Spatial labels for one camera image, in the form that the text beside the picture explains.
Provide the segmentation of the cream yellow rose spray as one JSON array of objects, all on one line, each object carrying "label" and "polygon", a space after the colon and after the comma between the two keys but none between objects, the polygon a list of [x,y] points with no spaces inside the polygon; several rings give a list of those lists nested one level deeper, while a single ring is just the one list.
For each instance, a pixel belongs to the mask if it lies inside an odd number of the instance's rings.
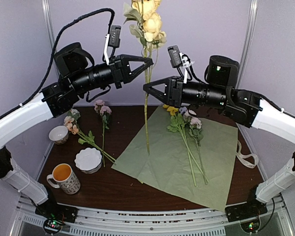
[{"label": "cream yellow rose spray", "polygon": [[130,33],[142,45],[141,55],[152,59],[156,53],[155,62],[145,70],[145,82],[152,79],[152,71],[158,62],[159,50],[167,42],[167,35],[162,30],[162,19],[157,12],[162,0],[132,0],[130,4],[123,4],[125,21],[134,21],[129,26]]}]

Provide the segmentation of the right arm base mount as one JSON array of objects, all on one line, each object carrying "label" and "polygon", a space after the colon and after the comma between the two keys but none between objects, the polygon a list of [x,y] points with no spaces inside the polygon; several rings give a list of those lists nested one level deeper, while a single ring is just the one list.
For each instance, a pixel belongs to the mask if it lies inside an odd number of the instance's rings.
[{"label": "right arm base mount", "polygon": [[238,222],[245,233],[253,234],[261,228],[260,216],[267,213],[264,204],[239,204],[225,208],[228,222]]}]

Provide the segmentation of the blue flower stem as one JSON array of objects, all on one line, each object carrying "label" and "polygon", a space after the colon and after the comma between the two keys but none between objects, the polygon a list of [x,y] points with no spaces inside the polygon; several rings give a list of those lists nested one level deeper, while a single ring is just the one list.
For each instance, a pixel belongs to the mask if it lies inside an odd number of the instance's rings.
[{"label": "blue flower stem", "polygon": [[184,107],[180,107],[178,111],[183,116],[188,111],[188,108],[185,107],[185,106]]}]

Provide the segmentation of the yellow flower stem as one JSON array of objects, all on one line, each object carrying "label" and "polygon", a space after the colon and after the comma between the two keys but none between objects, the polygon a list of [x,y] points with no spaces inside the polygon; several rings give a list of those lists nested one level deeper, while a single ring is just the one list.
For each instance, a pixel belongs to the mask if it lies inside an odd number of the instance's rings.
[{"label": "yellow flower stem", "polygon": [[199,156],[196,158],[193,154],[193,151],[191,150],[191,147],[188,143],[188,138],[191,138],[191,140],[194,142],[193,138],[189,135],[189,125],[187,123],[188,117],[197,117],[197,114],[195,111],[192,111],[188,109],[188,111],[182,116],[179,113],[179,108],[169,106],[169,105],[162,105],[162,108],[164,108],[169,114],[170,114],[170,124],[167,126],[167,129],[172,133],[179,133],[182,137],[182,141],[186,147],[187,150],[187,156],[188,161],[190,165],[191,175],[193,179],[193,183],[196,186],[196,178],[195,178],[195,172],[194,172],[194,166],[200,171],[201,175],[203,175],[201,167],[200,167],[200,161]]}]

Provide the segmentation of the pink rose stem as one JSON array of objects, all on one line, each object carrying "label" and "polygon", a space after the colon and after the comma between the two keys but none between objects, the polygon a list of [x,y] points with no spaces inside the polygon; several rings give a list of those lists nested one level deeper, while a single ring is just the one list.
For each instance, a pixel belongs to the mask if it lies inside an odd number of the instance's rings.
[{"label": "pink rose stem", "polygon": [[199,161],[200,161],[200,167],[203,173],[203,178],[204,178],[204,183],[205,185],[208,184],[208,179],[206,176],[206,172],[203,166],[202,158],[201,158],[201,152],[200,152],[200,146],[201,146],[201,140],[203,139],[203,134],[202,134],[202,122],[200,121],[199,118],[196,117],[188,117],[187,118],[187,123],[189,125],[189,135],[193,138],[198,156],[199,156]]},{"label": "pink rose stem", "polygon": [[101,117],[102,120],[102,149],[105,149],[105,131],[109,129],[108,124],[110,123],[110,116],[112,110],[105,104],[104,100],[98,99],[95,101],[94,110]]}]

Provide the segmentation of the pink and green wrapping paper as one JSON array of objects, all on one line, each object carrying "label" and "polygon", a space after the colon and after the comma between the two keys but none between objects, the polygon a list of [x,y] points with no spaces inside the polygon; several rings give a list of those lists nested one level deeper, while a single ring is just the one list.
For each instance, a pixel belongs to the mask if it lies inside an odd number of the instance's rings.
[{"label": "pink and green wrapping paper", "polygon": [[170,115],[158,107],[148,119],[149,148],[142,128],[112,169],[140,182],[193,203],[224,211],[236,159],[238,129],[201,119],[203,139],[199,148],[188,139],[192,162],[179,133],[167,129]]}]

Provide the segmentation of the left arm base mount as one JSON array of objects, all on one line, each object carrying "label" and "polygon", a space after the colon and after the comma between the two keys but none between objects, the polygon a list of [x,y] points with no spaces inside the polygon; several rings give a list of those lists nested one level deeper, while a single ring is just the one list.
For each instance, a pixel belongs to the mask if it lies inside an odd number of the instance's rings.
[{"label": "left arm base mount", "polygon": [[74,223],[78,209],[73,206],[57,205],[55,209],[44,209],[35,205],[35,213],[44,216],[43,230],[50,235],[59,233],[66,223]]}]

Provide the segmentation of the peach blossom stem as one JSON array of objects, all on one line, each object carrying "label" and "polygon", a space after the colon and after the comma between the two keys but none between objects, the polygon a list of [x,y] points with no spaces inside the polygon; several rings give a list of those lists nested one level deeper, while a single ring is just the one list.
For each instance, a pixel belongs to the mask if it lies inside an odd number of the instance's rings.
[{"label": "peach blossom stem", "polygon": [[91,131],[89,131],[87,134],[84,134],[84,132],[80,129],[78,125],[78,119],[81,117],[80,112],[77,109],[70,109],[67,112],[66,117],[64,118],[63,125],[67,128],[68,132],[73,135],[78,135],[78,143],[79,144],[89,144],[92,147],[98,149],[101,154],[106,157],[108,160],[110,160],[112,163],[115,163],[115,159],[109,155],[103,147],[99,147],[95,143],[95,136]]}]

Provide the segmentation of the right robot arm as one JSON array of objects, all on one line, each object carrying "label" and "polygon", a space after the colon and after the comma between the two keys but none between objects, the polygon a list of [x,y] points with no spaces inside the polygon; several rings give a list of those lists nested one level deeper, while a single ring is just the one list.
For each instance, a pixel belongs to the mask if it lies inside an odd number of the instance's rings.
[{"label": "right robot arm", "polygon": [[[143,90],[166,105],[208,106],[234,122],[275,134],[295,144],[295,116],[265,96],[236,89],[240,65],[225,56],[213,55],[205,71],[205,82],[187,82],[171,76],[143,86]],[[249,193],[242,213],[254,216],[271,198],[295,183],[295,152],[287,164]]]}]

